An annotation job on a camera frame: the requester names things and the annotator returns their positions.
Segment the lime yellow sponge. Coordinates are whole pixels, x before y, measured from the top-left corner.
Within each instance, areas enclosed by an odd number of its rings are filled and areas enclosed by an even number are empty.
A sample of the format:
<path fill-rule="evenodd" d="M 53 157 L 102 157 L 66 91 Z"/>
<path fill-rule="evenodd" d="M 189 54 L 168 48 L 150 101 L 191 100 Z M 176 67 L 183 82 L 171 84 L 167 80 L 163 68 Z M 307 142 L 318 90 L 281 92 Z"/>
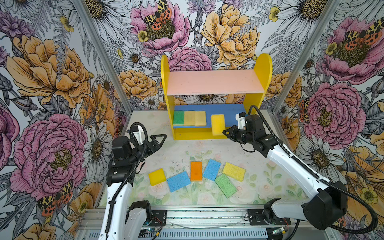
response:
<path fill-rule="evenodd" d="M 233 165 L 231 163 L 225 163 L 225 166 L 223 168 L 223 174 L 227 175 L 230 178 L 233 178 L 239 182 L 243 182 L 245 177 L 246 170 L 238 167 L 236 165 Z"/>

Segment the aluminium front rail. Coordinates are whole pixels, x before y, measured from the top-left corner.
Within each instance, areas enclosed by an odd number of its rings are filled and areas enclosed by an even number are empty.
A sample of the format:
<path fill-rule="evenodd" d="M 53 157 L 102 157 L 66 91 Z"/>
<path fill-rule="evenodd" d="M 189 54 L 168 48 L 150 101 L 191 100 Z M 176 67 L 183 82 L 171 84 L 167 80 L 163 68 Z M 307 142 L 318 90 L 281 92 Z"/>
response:
<path fill-rule="evenodd" d="M 340 240 L 340 233 L 332 229 L 320 231 L 308 222 L 281 220 L 266 225 L 261 218 L 248 215 L 258 206 L 158 206 L 156 217 L 163 214 L 159 240 L 285 240 L 293 234 L 294 240 Z"/>

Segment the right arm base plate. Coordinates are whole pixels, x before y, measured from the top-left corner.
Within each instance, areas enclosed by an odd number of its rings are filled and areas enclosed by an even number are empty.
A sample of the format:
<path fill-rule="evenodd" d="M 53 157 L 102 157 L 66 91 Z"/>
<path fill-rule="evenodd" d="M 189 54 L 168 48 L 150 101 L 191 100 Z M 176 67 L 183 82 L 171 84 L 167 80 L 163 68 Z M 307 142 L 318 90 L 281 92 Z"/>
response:
<path fill-rule="evenodd" d="M 291 220 L 278 218 L 272 211 L 266 209 L 248 209 L 243 217 L 251 226 L 290 226 Z"/>

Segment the bright yellow square sponge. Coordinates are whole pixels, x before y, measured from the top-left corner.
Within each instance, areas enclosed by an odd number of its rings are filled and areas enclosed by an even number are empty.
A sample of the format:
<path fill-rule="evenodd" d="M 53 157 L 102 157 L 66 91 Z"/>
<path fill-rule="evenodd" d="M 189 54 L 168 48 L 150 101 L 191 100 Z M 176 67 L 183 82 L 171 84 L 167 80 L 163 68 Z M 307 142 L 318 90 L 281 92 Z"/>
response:
<path fill-rule="evenodd" d="M 156 171 L 153 171 L 149 173 L 149 180 L 151 186 L 156 186 L 158 184 L 161 184 L 167 180 L 164 170 L 163 169 L 158 169 Z"/>

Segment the orange sponge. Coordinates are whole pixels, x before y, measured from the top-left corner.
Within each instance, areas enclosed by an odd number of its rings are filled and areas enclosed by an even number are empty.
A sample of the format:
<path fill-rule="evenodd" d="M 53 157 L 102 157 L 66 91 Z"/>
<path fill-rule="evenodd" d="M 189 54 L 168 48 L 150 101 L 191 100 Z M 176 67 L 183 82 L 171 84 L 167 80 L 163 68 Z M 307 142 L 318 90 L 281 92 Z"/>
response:
<path fill-rule="evenodd" d="M 202 162 L 191 162 L 191 177 L 192 182 L 201 182 L 203 180 L 203 164 Z"/>

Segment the blue sponge upper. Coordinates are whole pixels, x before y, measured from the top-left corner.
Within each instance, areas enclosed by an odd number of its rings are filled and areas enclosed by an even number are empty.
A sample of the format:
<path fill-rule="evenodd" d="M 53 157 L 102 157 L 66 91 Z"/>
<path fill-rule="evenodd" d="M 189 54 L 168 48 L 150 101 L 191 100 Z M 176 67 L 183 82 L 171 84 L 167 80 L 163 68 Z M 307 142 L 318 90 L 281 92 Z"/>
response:
<path fill-rule="evenodd" d="M 221 167 L 220 162 L 210 159 L 203 172 L 203 177 L 208 180 L 215 181 L 219 173 L 220 167 Z"/>

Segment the dark green scrub sponge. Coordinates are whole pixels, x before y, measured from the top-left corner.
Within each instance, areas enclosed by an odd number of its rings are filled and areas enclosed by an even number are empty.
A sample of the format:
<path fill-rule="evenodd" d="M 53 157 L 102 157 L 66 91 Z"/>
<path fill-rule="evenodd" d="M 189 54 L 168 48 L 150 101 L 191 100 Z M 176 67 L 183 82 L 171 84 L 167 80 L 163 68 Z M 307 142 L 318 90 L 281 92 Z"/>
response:
<path fill-rule="evenodd" d="M 174 126 L 184 126 L 184 122 L 185 122 L 185 112 L 184 111 L 174 111 L 173 125 Z"/>

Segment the blue sponge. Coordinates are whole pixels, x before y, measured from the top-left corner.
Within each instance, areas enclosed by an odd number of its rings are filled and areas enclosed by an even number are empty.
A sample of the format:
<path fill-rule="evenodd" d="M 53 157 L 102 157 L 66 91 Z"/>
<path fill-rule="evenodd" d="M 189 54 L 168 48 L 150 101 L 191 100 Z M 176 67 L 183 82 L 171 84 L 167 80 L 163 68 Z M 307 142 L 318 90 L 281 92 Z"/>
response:
<path fill-rule="evenodd" d="M 215 181 L 219 173 L 220 167 L 221 167 L 220 162 L 210 159 L 203 172 L 203 177 L 208 180 Z"/>
<path fill-rule="evenodd" d="M 179 173 L 175 176 L 172 176 L 167 179 L 167 183 L 170 189 L 170 192 L 173 193 L 179 189 L 182 189 L 183 187 L 188 186 L 191 184 L 191 180 L 187 174 L 187 172 Z"/>

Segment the light yellow sponge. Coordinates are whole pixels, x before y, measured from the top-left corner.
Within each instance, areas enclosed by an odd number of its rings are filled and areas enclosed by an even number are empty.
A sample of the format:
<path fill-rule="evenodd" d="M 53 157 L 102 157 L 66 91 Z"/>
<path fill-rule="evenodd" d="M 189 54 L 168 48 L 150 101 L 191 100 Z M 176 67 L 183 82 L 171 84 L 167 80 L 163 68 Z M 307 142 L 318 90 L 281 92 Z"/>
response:
<path fill-rule="evenodd" d="M 205 111 L 195 111 L 195 126 L 196 127 L 207 126 L 207 117 L 206 117 Z"/>

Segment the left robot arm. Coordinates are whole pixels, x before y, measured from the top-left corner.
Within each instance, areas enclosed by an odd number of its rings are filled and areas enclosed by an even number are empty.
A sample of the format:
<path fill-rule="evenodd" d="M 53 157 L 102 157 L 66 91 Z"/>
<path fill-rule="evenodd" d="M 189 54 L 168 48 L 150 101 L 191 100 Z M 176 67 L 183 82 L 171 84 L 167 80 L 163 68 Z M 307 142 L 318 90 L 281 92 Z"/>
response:
<path fill-rule="evenodd" d="M 122 136 L 112 141 L 113 159 L 107 173 L 107 205 L 100 240 L 137 240 L 142 227 L 153 218 L 148 201 L 129 206 L 137 167 L 161 149 L 166 134 L 151 135 L 149 141 Z"/>

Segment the golden yellow sponge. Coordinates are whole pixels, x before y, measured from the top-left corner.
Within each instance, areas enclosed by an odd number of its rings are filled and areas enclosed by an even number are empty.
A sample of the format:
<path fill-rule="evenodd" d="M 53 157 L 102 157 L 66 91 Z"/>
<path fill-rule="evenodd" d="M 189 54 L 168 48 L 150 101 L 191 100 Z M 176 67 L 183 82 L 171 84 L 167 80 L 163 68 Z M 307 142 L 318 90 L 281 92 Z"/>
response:
<path fill-rule="evenodd" d="M 225 115 L 211 115 L 212 135 L 221 136 L 226 129 Z"/>

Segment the blue sponge lower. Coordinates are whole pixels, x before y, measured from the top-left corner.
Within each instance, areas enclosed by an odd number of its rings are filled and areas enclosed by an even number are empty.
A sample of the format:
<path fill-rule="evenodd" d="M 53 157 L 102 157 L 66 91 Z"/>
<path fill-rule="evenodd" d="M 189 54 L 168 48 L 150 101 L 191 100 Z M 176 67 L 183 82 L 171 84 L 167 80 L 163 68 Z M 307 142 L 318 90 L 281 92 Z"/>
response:
<path fill-rule="evenodd" d="M 167 183 L 170 189 L 170 192 L 173 193 L 179 189 L 182 189 L 183 187 L 188 186 L 191 184 L 191 180 L 187 174 L 187 172 L 179 173 L 175 176 L 172 176 L 167 179 Z"/>

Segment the yellow shelf unit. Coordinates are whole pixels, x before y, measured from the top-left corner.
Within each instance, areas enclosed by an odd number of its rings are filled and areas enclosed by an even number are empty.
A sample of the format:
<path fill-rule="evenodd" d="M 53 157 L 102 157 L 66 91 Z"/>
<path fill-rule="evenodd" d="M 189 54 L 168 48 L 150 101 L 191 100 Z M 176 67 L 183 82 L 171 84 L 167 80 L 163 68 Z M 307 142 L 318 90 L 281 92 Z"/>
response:
<path fill-rule="evenodd" d="M 180 140 L 219 140 L 225 139 L 222 132 L 213 134 L 212 115 L 224 115 L 226 128 L 236 125 L 236 114 L 248 112 L 252 105 L 260 107 L 271 83 L 273 73 L 272 58 L 261 54 L 252 70 L 224 71 L 188 71 L 172 72 L 167 56 L 161 60 L 161 76 L 163 90 L 170 122 L 174 121 L 175 111 L 199 111 L 206 113 L 206 126 L 175 126 L 171 124 L 173 139 Z M 208 104 L 179 105 L 175 104 L 176 96 L 191 95 L 245 95 L 241 105 Z"/>

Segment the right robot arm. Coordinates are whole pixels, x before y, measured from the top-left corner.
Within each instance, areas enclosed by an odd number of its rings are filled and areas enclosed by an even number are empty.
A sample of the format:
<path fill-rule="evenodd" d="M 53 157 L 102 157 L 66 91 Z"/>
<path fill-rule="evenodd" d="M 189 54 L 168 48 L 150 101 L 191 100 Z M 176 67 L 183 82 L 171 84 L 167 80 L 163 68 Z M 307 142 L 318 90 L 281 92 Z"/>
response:
<path fill-rule="evenodd" d="M 347 212 L 347 197 L 342 193 L 345 187 L 336 182 L 332 188 L 323 181 L 320 174 L 311 171 L 274 134 L 265 130 L 247 131 L 237 126 L 224 130 L 223 134 L 241 145 L 251 144 L 254 151 L 281 167 L 308 197 L 302 201 L 272 199 L 264 204 L 264 219 L 272 223 L 276 219 L 296 219 L 309 222 L 318 230 L 325 230 Z"/>

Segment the pale yellow sponge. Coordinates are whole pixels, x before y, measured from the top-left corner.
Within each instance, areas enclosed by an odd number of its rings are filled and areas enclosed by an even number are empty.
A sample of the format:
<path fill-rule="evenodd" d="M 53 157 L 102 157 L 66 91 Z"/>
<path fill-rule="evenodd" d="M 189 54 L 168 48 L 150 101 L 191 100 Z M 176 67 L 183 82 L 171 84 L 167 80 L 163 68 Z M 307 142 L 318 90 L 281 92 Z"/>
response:
<path fill-rule="evenodd" d="M 184 126 L 195 126 L 196 125 L 196 112 L 185 111 L 184 112 Z"/>

